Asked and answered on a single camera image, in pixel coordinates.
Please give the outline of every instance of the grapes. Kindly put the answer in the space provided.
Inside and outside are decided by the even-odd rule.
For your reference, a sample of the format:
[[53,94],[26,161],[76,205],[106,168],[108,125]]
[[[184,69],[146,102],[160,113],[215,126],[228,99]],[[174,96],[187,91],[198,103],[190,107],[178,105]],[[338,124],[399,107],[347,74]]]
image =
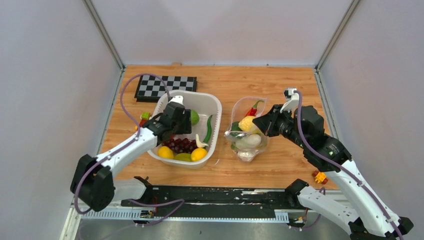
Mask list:
[[190,140],[188,138],[184,138],[184,140],[182,140],[182,144],[188,145],[190,144]]
[[169,147],[176,154],[191,154],[197,148],[196,140],[186,138],[169,139],[164,141],[162,146]]

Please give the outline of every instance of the floor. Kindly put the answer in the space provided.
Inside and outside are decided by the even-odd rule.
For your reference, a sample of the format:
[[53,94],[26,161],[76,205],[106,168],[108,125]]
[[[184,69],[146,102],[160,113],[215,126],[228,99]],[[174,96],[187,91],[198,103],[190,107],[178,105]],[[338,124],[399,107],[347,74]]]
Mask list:
[[[285,88],[296,87],[303,93],[303,105],[313,105],[318,113],[324,116],[312,68],[130,65],[125,71],[122,85],[140,73],[197,77],[197,91],[212,94],[221,101],[220,137],[214,154],[201,169],[165,165],[144,153],[124,168],[117,179],[148,176],[149,182],[154,185],[286,188],[299,178],[317,189],[322,187],[314,182],[311,173],[315,168],[304,159],[302,149],[282,136],[271,138],[268,149],[249,164],[237,159],[229,142],[224,138],[224,131],[230,125],[234,104],[246,96],[268,97],[265,107],[267,112],[273,104],[283,104],[286,101],[283,95]],[[137,85],[138,81],[131,82],[123,97],[125,107],[136,118],[142,112],[153,113],[156,106],[155,103],[136,102],[134,95]],[[113,148],[132,133],[134,123],[124,114],[120,100],[117,99],[102,152]],[[337,189],[331,181],[325,187]]]
[[[308,225],[318,214],[308,213]],[[236,223],[236,222],[189,222],[164,221],[158,225],[134,227],[131,220],[84,219],[80,222],[80,237],[75,240],[100,239],[109,234],[108,240],[155,239],[155,240],[349,240],[342,228],[325,217],[309,230],[296,231],[284,223]]]

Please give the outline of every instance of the gray floor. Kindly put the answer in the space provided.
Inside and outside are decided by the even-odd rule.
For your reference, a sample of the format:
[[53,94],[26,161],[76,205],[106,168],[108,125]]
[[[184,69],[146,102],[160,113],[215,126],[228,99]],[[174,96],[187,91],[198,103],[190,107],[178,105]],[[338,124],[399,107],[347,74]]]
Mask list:
[[[311,224],[316,213],[308,214]],[[104,236],[134,225],[130,220],[81,220],[80,233],[83,240],[98,240]],[[282,223],[228,223],[228,222],[187,222],[164,221],[147,227],[129,227],[108,240],[349,240],[340,227],[326,218],[306,231],[288,229]]]

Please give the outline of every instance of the white wall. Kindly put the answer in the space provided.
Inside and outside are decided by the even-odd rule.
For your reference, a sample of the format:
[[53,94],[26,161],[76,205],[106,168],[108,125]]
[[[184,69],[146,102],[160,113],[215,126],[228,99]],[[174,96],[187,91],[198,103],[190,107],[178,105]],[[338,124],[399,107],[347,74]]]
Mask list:
[[126,64],[317,64],[351,0],[93,0]]
[[119,69],[81,0],[0,2],[0,239],[58,239]]
[[379,196],[424,228],[424,2],[364,0],[322,69],[341,139]]

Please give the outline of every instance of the cable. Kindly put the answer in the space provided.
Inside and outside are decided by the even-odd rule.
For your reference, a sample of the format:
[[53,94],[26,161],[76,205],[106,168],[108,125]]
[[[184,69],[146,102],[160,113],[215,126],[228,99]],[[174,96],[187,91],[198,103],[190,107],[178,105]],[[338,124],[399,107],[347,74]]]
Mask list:
[[[141,73],[141,74],[137,74],[133,77],[131,77],[123,86],[122,91],[120,92],[120,96],[119,96],[119,101],[120,101],[120,106],[123,110],[123,112],[135,123],[136,126],[139,125],[139,123],[137,122],[137,120],[127,111],[127,109],[124,106],[124,92],[125,89],[127,89],[128,85],[136,78],[138,77],[142,77],[142,76],[153,76],[157,79],[160,80],[160,82],[165,86],[165,91],[166,91],[166,95],[168,96],[168,101],[171,99],[171,95],[170,92],[167,88],[167,84],[165,83],[165,81],[158,75],[155,74],[151,74],[151,73]],[[75,210],[77,213],[84,215],[88,212],[91,211],[91,207],[85,211],[82,211],[80,209],[80,207],[78,206],[78,195],[80,194],[80,190],[81,190],[81,186],[83,185],[83,182],[86,180],[86,178],[88,177],[89,174],[91,174],[91,172],[98,167],[100,164],[102,164],[103,162],[105,162],[106,160],[108,160],[108,158],[113,157],[114,155],[116,155],[117,153],[119,153],[120,151],[126,149],[129,145],[131,145],[133,142],[135,142],[140,136],[140,127],[137,127],[137,134],[136,136],[131,139],[129,142],[127,142],[125,145],[123,145],[122,147],[118,148],[117,150],[113,151],[111,154],[109,154],[108,156],[104,157],[103,159],[101,159],[100,161],[96,162],[92,167],[90,167],[85,173],[84,175],[81,177],[81,180],[79,181],[78,185],[76,186],[76,190],[75,190],[75,197],[73,200],[73,205],[75,207]]]
[[[306,141],[304,132],[302,130],[302,117],[301,117],[301,114],[302,114],[302,93],[298,90],[295,90],[294,93],[299,94],[299,105],[297,107],[297,128],[299,129],[300,138],[302,139],[302,141],[303,141],[304,145],[307,147],[307,149],[309,149],[313,154],[315,154],[316,156],[318,156],[322,160],[326,161],[327,163],[338,167],[343,172],[345,172],[347,175],[349,175],[353,180],[355,180],[356,183],[358,184],[358,186],[362,186],[362,188],[375,201],[375,203],[378,205],[380,210],[383,212],[383,215],[387,218],[387,220],[390,220],[391,217],[390,217],[389,213],[386,211],[385,207],[382,205],[382,203],[379,201],[379,199],[376,197],[376,195],[365,184],[363,184],[363,182],[359,178],[357,178],[352,172],[350,172],[349,170],[347,170],[345,167],[341,166],[337,162],[335,162],[335,161],[327,158],[326,156],[320,154],[319,152],[315,151],[315,149],[313,149],[311,147],[311,145],[309,145],[309,143]],[[394,221],[391,221],[390,224],[394,228],[394,230],[396,231],[397,235],[399,236],[399,239],[404,240],[404,237],[402,236],[401,231],[399,230],[398,226],[396,226]]]
[[[124,102],[123,102],[123,97],[124,97],[124,92],[125,92],[125,90],[127,89],[127,86],[134,80],[134,79],[136,79],[136,78],[138,78],[138,77],[142,77],[142,76],[153,76],[153,77],[155,77],[155,78],[157,78],[157,79],[159,79],[160,80],[160,82],[165,86],[165,91],[166,91],[166,95],[167,95],[167,97],[168,97],[168,102],[169,102],[169,100],[171,100],[171,95],[170,95],[170,91],[168,90],[168,88],[167,88],[167,84],[165,83],[165,81],[161,78],[161,77],[159,77],[159,76],[157,76],[157,75],[155,75],[155,74],[152,74],[152,73],[141,73],[141,74],[137,74],[137,75],[135,75],[135,76],[133,76],[132,78],[130,78],[126,83],[125,83],[125,85],[123,86],[123,88],[122,88],[122,91],[121,91],[121,93],[120,93],[120,96],[119,96],[119,101],[120,101],[120,106],[121,106],[121,108],[122,108],[122,110],[123,110],[123,112],[136,124],[136,125],[138,125],[139,123],[137,122],[137,120],[127,111],[127,109],[125,108],[125,106],[124,106]],[[136,139],[138,138],[140,136],[140,127],[138,127],[137,128],[137,134],[136,134],[136,136],[133,138],[133,139],[131,139],[128,143],[126,143],[125,145],[123,145],[122,147],[120,147],[120,148],[118,148],[117,150],[115,150],[114,152],[112,152],[109,156],[110,157],[113,157],[114,155],[116,155],[117,153],[119,153],[120,151],[122,151],[122,150],[124,150],[125,148],[127,148],[129,145],[131,145],[133,142],[135,142],[136,141]],[[85,172],[85,174],[82,176],[82,178],[81,178],[81,180],[79,181],[79,183],[78,183],[78,185],[76,186],[76,190],[75,190],[75,197],[74,197],[74,207],[75,207],[75,210],[76,210],[76,212],[77,213],[79,213],[79,214],[81,214],[81,215],[84,215],[84,214],[86,214],[86,213],[88,213],[89,211],[91,211],[91,208],[89,208],[89,209],[87,209],[86,211],[82,211],[80,208],[79,208],[79,206],[78,206],[78,195],[79,195],[79,193],[80,193],[80,190],[81,190],[81,186],[83,185],[83,182],[86,180],[86,178],[88,177],[88,175],[97,167],[97,166],[99,166],[99,165],[101,165],[102,163],[104,163],[106,160],[108,160],[108,157],[109,156],[106,156],[106,157],[104,157],[103,159],[101,159],[100,161],[98,161],[98,162],[96,162],[92,167],[90,167],[86,172]],[[135,201],[135,200],[133,200],[133,199],[129,199],[129,201],[131,201],[132,203],[134,203],[134,204],[137,204],[137,205],[140,205],[140,206],[143,206],[143,207],[162,207],[162,206],[168,206],[168,205],[171,205],[171,204],[174,204],[174,203],[178,203],[178,202],[181,202],[178,206],[176,206],[171,212],[169,212],[167,215],[165,215],[164,217],[162,217],[161,219],[159,219],[159,220],[157,220],[157,221],[154,221],[154,222],[149,222],[149,223],[146,223],[146,224],[136,224],[136,226],[142,226],[142,227],[144,227],[144,226],[153,226],[153,225],[156,225],[156,224],[159,224],[159,223],[161,223],[163,220],[165,220],[165,219],[167,219],[169,216],[171,216],[175,211],[177,211],[183,204],[184,204],[184,199],[177,199],[177,200],[173,200],[173,201],[170,201],[170,202],[166,202],[166,203],[160,203],[160,204],[143,204],[143,203],[139,203],[139,202],[137,202],[137,201]],[[81,226],[80,227],[80,229],[78,230],[78,238],[81,240],[82,238],[81,238],[81,228],[82,228],[83,226]],[[128,226],[125,226],[125,227],[123,227],[123,228],[121,228],[121,229],[118,229],[117,231],[114,231],[114,232],[112,232],[111,234],[109,234],[109,235],[107,235],[107,236],[105,236],[105,237],[103,237],[103,238],[101,238],[101,240],[104,240],[104,239],[107,239],[107,238],[109,238],[109,237],[111,237],[112,235],[114,235],[114,234],[116,234],[116,233],[119,233],[119,232],[121,232],[121,231],[123,231],[123,230],[125,230],[125,229],[128,229],[129,227],[134,227],[134,225],[132,224],[132,225],[128,225]]]
[[[325,187],[321,187],[321,189],[319,190],[319,192],[321,193],[321,192],[323,192],[323,194],[325,195],[326,194],[326,188]],[[295,227],[295,226],[288,226],[290,229],[296,229],[296,230],[299,230],[299,231],[303,231],[303,230],[309,230],[309,229],[311,229],[313,226],[315,226],[317,223],[318,223],[318,221],[321,219],[321,214],[319,214],[318,215],[318,217],[316,218],[316,220],[311,224],[311,225],[309,225],[309,226],[305,226],[305,227]]]
[[[108,239],[108,238],[112,237],[113,235],[115,235],[115,234],[117,234],[119,232],[122,232],[123,230],[129,229],[129,228],[133,228],[133,227],[142,227],[142,228],[144,228],[145,226],[153,226],[153,225],[159,224],[163,220],[165,220],[169,216],[171,216],[173,213],[175,213],[175,211],[177,211],[179,208],[181,208],[181,206],[185,202],[184,199],[177,199],[177,200],[173,200],[173,201],[169,201],[169,202],[165,202],[165,203],[160,203],[160,204],[143,204],[143,203],[137,202],[137,201],[135,201],[133,199],[128,199],[128,200],[130,202],[132,202],[133,204],[137,204],[137,205],[142,206],[142,207],[163,207],[163,206],[168,206],[168,205],[175,204],[175,203],[178,203],[178,202],[181,202],[181,203],[178,206],[176,206],[172,211],[170,211],[168,214],[166,214],[164,217],[162,217],[159,220],[156,220],[156,221],[153,221],[153,222],[149,222],[149,223],[143,223],[143,224],[136,223],[136,224],[131,224],[131,225],[124,226],[124,227],[122,227],[122,228],[120,228],[120,229],[118,229],[118,230],[116,230],[116,231],[114,231],[112,233],[109,233],[108,235],[100,238],[100,240]],[[82,229],[82,226],[78,229],[78,239],[79,240],[83,240],[83,238],[81,237],[81,229]]]

